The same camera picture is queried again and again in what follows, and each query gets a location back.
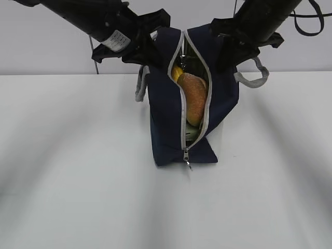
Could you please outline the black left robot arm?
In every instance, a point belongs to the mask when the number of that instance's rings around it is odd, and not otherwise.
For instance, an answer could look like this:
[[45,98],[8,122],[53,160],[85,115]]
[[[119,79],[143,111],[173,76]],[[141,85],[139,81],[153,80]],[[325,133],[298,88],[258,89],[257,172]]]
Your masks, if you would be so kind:
[[92,59],[101,63],[106,58],[121,58],[123,63],[163,66],[161,52],[151,37],[161,27],[170,27],[171,17],[160,9],[137,15],[123,1],[48,0],[25,1],[26,7],[43,5],[100,45],[92,52]]

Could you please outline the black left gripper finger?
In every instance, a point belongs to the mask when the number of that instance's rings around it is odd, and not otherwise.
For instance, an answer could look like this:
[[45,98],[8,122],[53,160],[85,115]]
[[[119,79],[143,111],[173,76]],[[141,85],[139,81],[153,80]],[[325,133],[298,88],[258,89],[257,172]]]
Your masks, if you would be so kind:
[[164,67],[164,56],[158,50],[158,48],[155,45],[155,42],[152,40],[150,36],[147,37],[145,43],[145,57],[147,65],[154,66],[159,69]]
[[149,64],[149,52],[140,50],[131,51],[122,56],[122,62],[127,64],[147,65]]

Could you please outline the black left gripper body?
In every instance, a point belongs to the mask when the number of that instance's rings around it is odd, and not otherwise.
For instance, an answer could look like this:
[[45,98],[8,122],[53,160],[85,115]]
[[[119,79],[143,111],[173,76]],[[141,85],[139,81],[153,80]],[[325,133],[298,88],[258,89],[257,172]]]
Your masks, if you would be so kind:
[[102,33],[105,37],[93,50],[92,59],[101,63],[106,58],[122,59],[131,51],[145,51],[147,37],[161,27],[170,27],[170,23],[171,17],[164,9],[141,16],[129,8],[108,12]]

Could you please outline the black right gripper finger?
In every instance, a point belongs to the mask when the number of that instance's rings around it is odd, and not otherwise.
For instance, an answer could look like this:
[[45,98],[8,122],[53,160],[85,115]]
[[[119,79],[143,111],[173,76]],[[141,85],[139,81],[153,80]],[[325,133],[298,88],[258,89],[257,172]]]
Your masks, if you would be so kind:
[[234,37],[224,37],[223,44],[216,62],[218,72],[224,72],[229,67],[237,66],[238,40]]
[[234,52],[234,65],[238,66],[239,64],[257,57],[260,54],[258,48],[236,48]]

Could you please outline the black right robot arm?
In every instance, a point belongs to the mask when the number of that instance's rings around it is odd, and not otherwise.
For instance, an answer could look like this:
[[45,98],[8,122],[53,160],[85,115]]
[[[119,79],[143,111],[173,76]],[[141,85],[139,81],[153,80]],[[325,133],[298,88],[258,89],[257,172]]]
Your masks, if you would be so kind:
[[284,39],[276,30],[299,3],[297,0],[249,0],[233,18],[213,19],[211,34],[223,37],[217,70],[223,72],[257,57],[260,47],[278,48]]

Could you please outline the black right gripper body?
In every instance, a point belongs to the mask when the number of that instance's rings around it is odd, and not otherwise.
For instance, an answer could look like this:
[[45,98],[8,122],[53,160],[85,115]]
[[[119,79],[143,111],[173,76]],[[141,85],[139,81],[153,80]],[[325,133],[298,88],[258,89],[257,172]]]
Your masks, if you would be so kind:
[[242,30],[235,18],[213,19],[210,24],[210,32],[213,36],[223,39],[224,37],[236,38],[238,40],[237,48],[259,48],[269,45],[278,48],[284,42],[282,36],[277,32],[273,32],[260,41],[249,30]]

